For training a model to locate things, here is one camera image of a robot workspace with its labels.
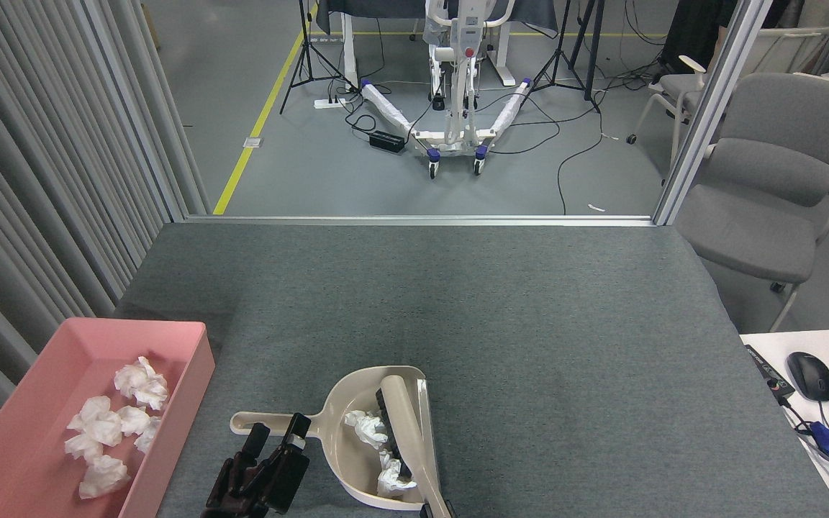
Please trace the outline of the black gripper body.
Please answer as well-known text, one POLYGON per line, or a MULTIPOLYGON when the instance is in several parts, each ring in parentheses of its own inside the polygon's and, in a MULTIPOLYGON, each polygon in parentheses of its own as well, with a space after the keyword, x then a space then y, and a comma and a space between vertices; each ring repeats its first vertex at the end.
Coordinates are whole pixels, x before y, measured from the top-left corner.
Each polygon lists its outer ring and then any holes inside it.
POLYGON ((286 514, 309 467, 308 461, 262 461, 236 469, 224 462, 205 504, 204 517, 264 517, 286 514))

